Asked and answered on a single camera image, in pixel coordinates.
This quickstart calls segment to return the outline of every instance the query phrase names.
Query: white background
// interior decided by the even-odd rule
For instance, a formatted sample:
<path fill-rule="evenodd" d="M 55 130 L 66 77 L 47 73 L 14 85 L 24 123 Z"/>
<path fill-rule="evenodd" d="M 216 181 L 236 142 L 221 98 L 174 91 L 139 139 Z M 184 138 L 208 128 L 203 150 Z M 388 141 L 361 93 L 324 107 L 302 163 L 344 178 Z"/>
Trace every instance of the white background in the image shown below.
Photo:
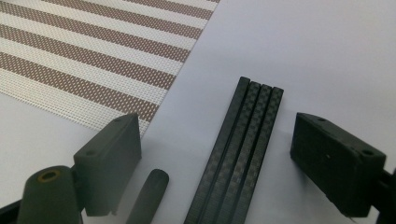
<path fill-rule="evenodd" d="M 142 139 L 124 220 L 154 168 L 170 183 L 153 223 L 182 223 L 241 76 L 285 90 L 246 223 L 344 224 L 290 159 L 296 112 L 321 116 L 396 167 L 396 2 L 221 0 Z M 0 94 L 0 206 L 36 171 L 73 164 L 97 132 Z M 375 223 L 373 208 L 357 223 Z"/>

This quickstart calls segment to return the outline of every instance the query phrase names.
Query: perforated screen fabric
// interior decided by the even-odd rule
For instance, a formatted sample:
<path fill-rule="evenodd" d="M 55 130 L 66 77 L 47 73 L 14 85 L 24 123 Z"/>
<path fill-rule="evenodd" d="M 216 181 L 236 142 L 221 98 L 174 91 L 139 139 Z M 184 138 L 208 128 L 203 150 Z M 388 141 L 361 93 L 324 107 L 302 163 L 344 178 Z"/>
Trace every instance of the perforated screen fabric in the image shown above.
<path fill-rule="evenodd" d="M 219 0 L 0 1 L 0 92 L 95 130 L 143 134 Z"/>

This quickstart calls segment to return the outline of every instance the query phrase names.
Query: carbon fiber texture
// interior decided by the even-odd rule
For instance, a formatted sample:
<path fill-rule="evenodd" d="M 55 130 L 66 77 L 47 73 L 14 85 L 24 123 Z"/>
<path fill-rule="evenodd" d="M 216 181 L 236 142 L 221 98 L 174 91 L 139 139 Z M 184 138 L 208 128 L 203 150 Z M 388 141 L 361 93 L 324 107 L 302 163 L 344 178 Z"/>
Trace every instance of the carbon fiber texture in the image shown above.
<path fill-rule="evenodd" d="M 282 99 L 283 90 L 274 87 L 270 102 L 265 112 L 262 129 L 260 131 L 259 140 L 255 146 L 251 163 L 247 170 L 247 177 L 242 187 L 239 200 L 233 212 L 233 218 L 230 223 L 242 224 L 245 222 L 251 198 L 253 196 L 256 182 L 259 177 L 260 169 L 262 168 L 262 161 L 267 150 L 268 142 L 270 141 L 271 132 L 274 128 L 277 110 L 279 109 L 280 101 Z"/>
<path fill-rule="evenodd" d="M 253 116 L 247 128 L 247 134 L 242 145 L 241 152 L 239 153 L 238 161 L 233 168 L 233 175 L 221 204 L 216 223 L 230 223 L 231 221 L 230 218 L 232 217 L 234 204 L 239 197 L 242 184 L 244 183 L 247 174 L 248 163 L 250 162 L 249 159 L 251 158 L 254 146 L 259 137 L 259 130 L 262 126 L 265 110 L 268 106 L 271 90 L 271 87 L 262 85 L 259 98 L 256 106 L 254 107 Z"/>
<path fill-rule="evenodd" d="M 219 211 L 224 192 L 230 182 L 233 167 L 235 166 L 236 159 L 238 158 L 239 151 L 245 139 L 260 87 L 261 85 L 259 83 L 250 83 L 245 102 L 231 136 L 230 145 L 228 146 L 227 153 L 220 166 L 215 185 L 207 200 L 201 223 L 214 223 L 216 221 L 216 214 Z"/>
<path fill-rule="evenodd" d="M 240 78 L 185 224 L 245 222 L 282 95 Z"/>
<path fill-rule="evenodd" d="M 219 131 L 218 139 L 213 147 L 204 174 L 192 200 L 189 213 L 184 221 L 185 224 L 198 223 L 201 212 L 205 206 L 206 197 L 209 194 L 211 185 L 215 181 L 216 172 L 219 169 L 219 162 L 223 156 L 224 150 L 226 149 L 234 123 L 238 118 L 241 105 L 244 102 L 249 83 L 250 79 L 246 77 L 241 77 L 239 79 L 235 93 L 233 94 L 233 99 L 231 100 L 227 114 Z"/>

